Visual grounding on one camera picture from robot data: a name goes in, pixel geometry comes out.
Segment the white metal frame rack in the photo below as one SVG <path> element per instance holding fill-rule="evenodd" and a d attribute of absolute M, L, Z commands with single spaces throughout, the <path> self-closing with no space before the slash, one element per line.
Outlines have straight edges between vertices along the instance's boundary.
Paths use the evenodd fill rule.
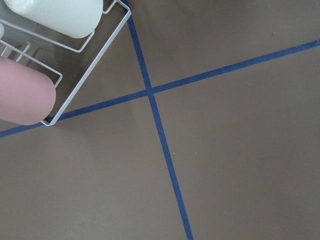
<path fill-rule="evenodd" d="M 128 10 L 114 31 L 107 35 L 103 27 L 110 9 L 102 10 L 95 30 L 83 38 L 72 38 L 38 24 L 10 10 L 5 0 L 0 3 L 0 45 L 4 57 L 43 73 L 51 79 L 56 91 L 53 109 L 42 121 L 54 125 L 80 87 L 98 64 L 103 54 L 125 25 Z"/>

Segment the pink cup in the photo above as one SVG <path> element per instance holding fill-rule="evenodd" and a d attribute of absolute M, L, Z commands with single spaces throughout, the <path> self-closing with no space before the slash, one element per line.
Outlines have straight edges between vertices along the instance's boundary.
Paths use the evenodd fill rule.
<path fill-rule="evenodd" d="M 56 101 L 56 89 L 45 74 L 0 58 L 0 119 L 30 126 L 44 120 Z"/>

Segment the white cup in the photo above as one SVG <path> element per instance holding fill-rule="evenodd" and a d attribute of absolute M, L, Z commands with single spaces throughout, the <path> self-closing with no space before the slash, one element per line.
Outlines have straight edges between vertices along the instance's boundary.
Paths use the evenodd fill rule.
<path fill-rule="evenodd" d="M 14 13 L 40 25 L 81 39 L 90 35 L 102 17 L 102 0 L 6 0 Z"/>

